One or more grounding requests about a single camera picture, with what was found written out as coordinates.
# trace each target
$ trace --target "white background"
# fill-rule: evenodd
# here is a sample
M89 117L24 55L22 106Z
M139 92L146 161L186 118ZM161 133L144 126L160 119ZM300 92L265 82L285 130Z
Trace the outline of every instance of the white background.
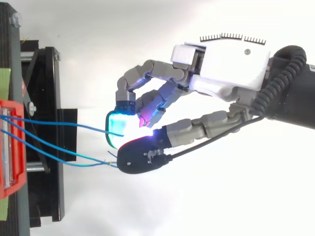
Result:
M79 108L78 122L98 128L127 70L147 59L168 62L175 44L202 35L262 37L272 54L295 44L315 63L312 1L9 2L22 14L21 39L61 52L62 107ZM227 108L192 94L156 127ZM65 218L43 219L31 236L314 235L314 137L313 130L262 121L147 174L65 166ZM77 140L78 152L111 159L102 134L79 129Z

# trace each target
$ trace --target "blue wire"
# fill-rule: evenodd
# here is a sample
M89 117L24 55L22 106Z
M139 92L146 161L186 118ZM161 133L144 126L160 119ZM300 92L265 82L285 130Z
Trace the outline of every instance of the blue wire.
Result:
M59 150L59 151L63 151L63 152L66 152L66 153L69 153L69 154L75 155L75 156L80 156L80 157L83 157L83 158L85 158L85 159L89 159L89 160L92 160L92 161L96 161L96 162L99 162L99 163L102 163L102 164L105 164L105 165L110 165L110 166L112 166L111 164L116 164L116 162L111 162L111 163L110 163L110 162L104 162L104 161L101 161L101 160L97 160L97 159L94 159L94 158L91 158L91 157L88 157L88 156L84 156L84 155L78 154L78 153L76 153L76 152L69 151L69 150L64 149L64 148L61 148L61 147L58 147L58 146L56 146L56 145L53 145L53 144L51 144L51 143L49 143L49 142L47 142L47 141L45 141L45 140L43 140L43 139L37 137L36 135L34 135L34 134L30 133L29 131L23 129L22 127L20 127L19 125L15 124L15 123L13 123L13 122L11 122L11 121L9 121L8 119L2 118L2 120L4 120L4 121L10 123L11 125L15 126L15 127L18 128L19 130L23 131L24 133L26 133L27 135L31 136L32 138L38 140L39 142L41 142L41 143L43 143L43 144L45 144L45 145L47 145L47 146L49 146L49 147L55 148L55 149L57 149L57 150Z
M11 116L4 116L4 115L0 115L0 118L15 119L15 120L20 120L20 121L24 121L24 122L28 122L28 123L33 123L33 124L76 126L76 127L82 127L82 128L94 130L94 131L97 131L97 132L105 133L105 134L111 134L111 135L115 135L115 136L118 136L118 137L123 137L123 135L121 135L121 134L115 134L115 133L112 133L112 132L109 132L109 131L106 131L106 130L96 129L96 128L93 128L93 127L90 127L90 126L87 126L87 125L76 124L76 123L37 121L37 120L22 119L22 118L11 117Z
M9 135L10 137L12 137L12 138L16 139L17 141L23 143L24 145L26 145L26 146L28 146L28 147L34 149L35 151L38 151L39 153L42 153L42 154L44 154L45 156L48 156L48 157L50 157L50 158L52 158L52 159L54 159L54 160L56 160L56 161L59 161L59 162L65 164L65 165L76 166L76 167L91 167L91 166L103 165L102 163L90 164L90 165L68 163L68 162L66 162L66 161L64 161L64 160L61 160L61 159L59 159L59 158L57 158L57 157L55 157L55 156L53 156L53 155L51 155L51 154L49 154L49 153L46 153L46 152L40 150L39 148L34 147L33 145L31 145L31 144L25 142L24 140L20 139L19 137L15 136L15 135L13 135L13 134L11 134L11 133L9 133L9 132L3 130L3 129L1 129L1 132L2 132L2 133L5 133L5 134L7 134L7 135Z
M115 158L117 158L117 156L115 154L112 154L110 151L107 151L109 154L111 154L112 156L114 156Z

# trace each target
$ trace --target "cyan light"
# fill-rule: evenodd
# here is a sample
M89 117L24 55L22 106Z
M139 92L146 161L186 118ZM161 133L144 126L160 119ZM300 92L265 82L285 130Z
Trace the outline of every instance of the cyan light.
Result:
M108 131L124 135L123 137L108 135L110 144L117 149L131 140L153 135L153 131L150 128L139 127L137 115L130 116L116 113L112 113L108 117Z

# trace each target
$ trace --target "green tape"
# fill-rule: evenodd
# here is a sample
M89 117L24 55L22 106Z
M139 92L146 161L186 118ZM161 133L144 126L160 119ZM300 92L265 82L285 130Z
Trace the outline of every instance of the green tape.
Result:
M8 100L11 69L0 68L0 99ZM9 198L0 200L0 221L6 221L8 216Z
M8 217L9 198L0 200L0 221L6 221Z
M8 100L11 69L0 68L0 99Z

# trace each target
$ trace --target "red clamp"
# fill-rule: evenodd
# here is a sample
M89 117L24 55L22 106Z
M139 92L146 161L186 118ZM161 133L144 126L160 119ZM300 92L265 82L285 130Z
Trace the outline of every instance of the red clamp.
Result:
M24 118L24 106L14 101L0 100L0 115ZM24 128L24 122L10 120ZM0 128L25 140L24 133L0 119ZM0 132L0 199L15 193L26 183L26 153L23 143Z

